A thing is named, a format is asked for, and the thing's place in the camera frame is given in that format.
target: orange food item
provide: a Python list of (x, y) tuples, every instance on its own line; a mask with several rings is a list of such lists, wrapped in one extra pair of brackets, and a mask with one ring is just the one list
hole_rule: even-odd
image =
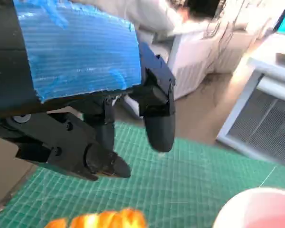
[[(126, 208), (119, 212), (104, 211), (100, 214), (85, 214), (75, 217), (70, 228), (146, 228), (144, 215)], [(67, 228), (66, 219), (51, 221), (45, 228)]]
[(67, 227), (67, 220), (65, 218), (59, 218), (49, 222), (44, 228), (65, 228)]

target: floor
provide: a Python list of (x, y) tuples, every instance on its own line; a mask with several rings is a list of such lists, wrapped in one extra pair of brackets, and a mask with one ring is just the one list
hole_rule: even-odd
[[(176, 136), (207, 144), (216, 144), (216, 135), (240, 95), (251, 69), (242, 59), (233, 75), (212, 74), (190, 95), (176, 101)], [(119, 105), (116, 119), (143, 125)], [(0, 139), (0, 201), (15, 186), (31, 164), (14, 158), (17, 147)]]

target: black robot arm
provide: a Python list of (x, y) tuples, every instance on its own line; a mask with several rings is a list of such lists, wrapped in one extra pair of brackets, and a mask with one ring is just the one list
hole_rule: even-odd
[[(40, 102), (12, 1), (0, 3), (0, 138), (15, 143), (16, 157), (63, 174), (97, 180), (98, 174), (130, 177), (130, 167), (113, 151), (117, 95), (140, 105), (151, 146), (171, 150), (175, 131), (175, 79), (159, 56), (139, 44), (142, 82), (126, 90), (102, 91)], [(71, 106), (70, 113), (47, 113)]]

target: blue tape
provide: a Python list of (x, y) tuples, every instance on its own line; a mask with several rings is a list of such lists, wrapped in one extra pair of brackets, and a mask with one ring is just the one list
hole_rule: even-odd
[(133, 24), (88, 5), (14, 0), (41, 102), (141, 82)]

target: cutting mat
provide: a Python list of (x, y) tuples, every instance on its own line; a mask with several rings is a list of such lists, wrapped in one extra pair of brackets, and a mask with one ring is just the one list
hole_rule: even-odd
[(235, 194), (285, 188), (284, 167), (184, 139), (158, 155), (145, 130), (126, 123), (116, 123), (115, 138), (131, 178), (90, 182), (39, 168), (0, 213), (0, 228), (42, 228), (55, 218), (125, 207), (143, 211), (151, 228), (210, 228)]

